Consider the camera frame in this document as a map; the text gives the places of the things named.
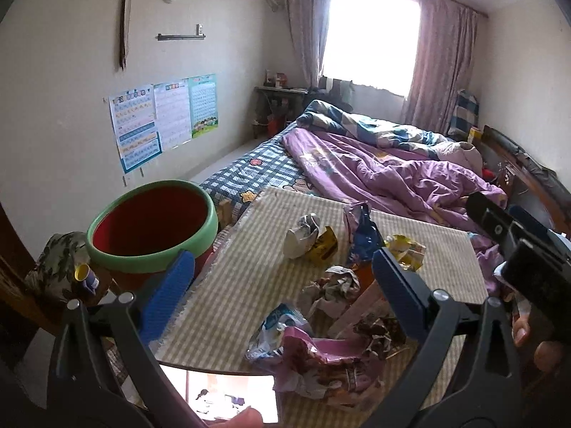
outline purple blanket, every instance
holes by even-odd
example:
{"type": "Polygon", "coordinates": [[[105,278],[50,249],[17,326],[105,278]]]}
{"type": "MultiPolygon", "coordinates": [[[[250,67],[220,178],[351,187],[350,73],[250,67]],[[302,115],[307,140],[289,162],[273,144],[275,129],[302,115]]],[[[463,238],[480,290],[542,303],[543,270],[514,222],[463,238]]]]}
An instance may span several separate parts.
{"type": "Polygon", "coordinates": [[[498,294],[492,276],[501,263],[497,246],[478,235],[466,215],[465,198],[479,191],[499,206],[507,197],[471,170],[399,149],[377,149],[355,139],[296,128],[283,144],[321,194],[343,203],[368,201],[373,209],[470,232],[487,290],[498,294]]]}

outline hand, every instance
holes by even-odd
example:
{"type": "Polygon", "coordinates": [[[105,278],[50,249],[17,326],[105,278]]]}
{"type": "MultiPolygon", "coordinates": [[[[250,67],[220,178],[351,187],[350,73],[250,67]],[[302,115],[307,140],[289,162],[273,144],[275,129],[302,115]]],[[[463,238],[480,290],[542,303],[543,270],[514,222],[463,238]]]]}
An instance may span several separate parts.
{"type": "Polygon", "coordinates": [[[262,428],[264,421],[258,410],[248,407],[236,415],[236,417],[232,418],[232,420],[217,423],[215,426],[216,428],[262,428]]]}
{"type": "MultiPolygon", "coordinates": [[[[529,316],[521,316],[516,320],[516,323],[513,324],[512,336],[516,347],[522,347],[527,341],[527,338],[529,338],[531,330],[529,322],[527,321],[528,317],[529,316]]],[[[557,341],[544,341],[537,347],[533,356],[533,362],[538,369],[549,373],[555,370],[562,361],[563,354],[563,344],[557,341]]]]}

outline pillow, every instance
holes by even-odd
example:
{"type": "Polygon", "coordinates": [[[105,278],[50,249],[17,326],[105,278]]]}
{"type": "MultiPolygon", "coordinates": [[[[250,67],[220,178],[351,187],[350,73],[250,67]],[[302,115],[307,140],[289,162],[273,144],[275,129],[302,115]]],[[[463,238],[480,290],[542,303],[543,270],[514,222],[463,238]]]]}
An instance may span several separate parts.
{"type": "Polygon", "coordinates": [[[55,234],[47,242],[38,262],[24,282],[39,297],[67,302],[76,297],[72,293],[75,267],[89,264],[86,234],[74,231],[65,235],[55,234]]]}

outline curtain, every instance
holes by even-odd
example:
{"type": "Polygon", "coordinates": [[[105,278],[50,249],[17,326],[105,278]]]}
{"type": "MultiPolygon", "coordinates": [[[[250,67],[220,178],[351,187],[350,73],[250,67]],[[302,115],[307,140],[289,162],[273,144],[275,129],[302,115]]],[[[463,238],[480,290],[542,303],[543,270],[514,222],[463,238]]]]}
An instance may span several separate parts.
{"type": "Polygon", "coordinates": [[[308,87],[317,87],[323,72],[330,3],[331,0],[287,0],[293,49],[308,87]]]}
{"type": "Polygon", "coordinates": [[[451,0],[420,0],[415,73],[405,123],[446,134],[458,90],[467,87],[478,14],[451,0]]]}

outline educational wall chart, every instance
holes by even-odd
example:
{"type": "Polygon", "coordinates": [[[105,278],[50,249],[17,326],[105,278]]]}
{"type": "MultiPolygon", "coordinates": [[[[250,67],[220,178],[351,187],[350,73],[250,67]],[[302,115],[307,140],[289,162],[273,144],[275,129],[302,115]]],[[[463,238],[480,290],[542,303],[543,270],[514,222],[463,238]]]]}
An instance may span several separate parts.
{"type": "Polygon", "coordinates": [[[109,106],[125,173],[162,153],[152,85],[111,96],[109,106]]]}
{"type": "Polygon", "coordinates": [[[183,145],[192,138],[188,79],[155,85],[156,124],[163,150],[183,145]]]}
{"type": "Polygon", "coordinates": [[[218,98],[216,94],[216,74],[191,77],[190,111],[192,136],[197,137],[218,127],[218,98]]]}
{"type": "Polygon", "coordinates": [[[145,85],[109,97],[123,171],[218,127],[216,75],[145,85]]]}

